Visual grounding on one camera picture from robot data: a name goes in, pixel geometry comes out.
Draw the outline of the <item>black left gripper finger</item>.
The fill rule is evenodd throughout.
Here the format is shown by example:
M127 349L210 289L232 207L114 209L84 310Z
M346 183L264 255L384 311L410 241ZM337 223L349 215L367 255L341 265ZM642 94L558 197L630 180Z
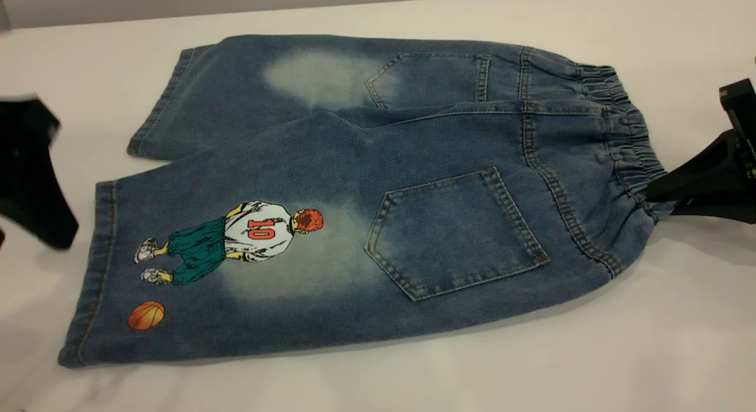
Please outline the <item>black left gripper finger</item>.
M2 100L2 216L49 248L68 250L79 224L50 158L59 130L59 120L37 97Z

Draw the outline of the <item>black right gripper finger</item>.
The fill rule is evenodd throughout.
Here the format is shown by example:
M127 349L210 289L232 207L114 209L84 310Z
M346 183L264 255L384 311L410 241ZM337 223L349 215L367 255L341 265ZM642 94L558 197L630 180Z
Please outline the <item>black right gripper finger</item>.
M755 199L751 195L707 195L679 202L672 215L717 217L755 224Z
M753 171L753 141L737 132L724 132L691 160L651 182L646 197L665 202L753 194Z

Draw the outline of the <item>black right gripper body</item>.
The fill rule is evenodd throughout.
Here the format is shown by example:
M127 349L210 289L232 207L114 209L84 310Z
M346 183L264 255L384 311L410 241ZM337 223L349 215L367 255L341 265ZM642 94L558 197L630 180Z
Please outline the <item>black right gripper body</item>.
M720 87L720 103L735 131L735 149L746 177L755 175L755 93L750 79Z

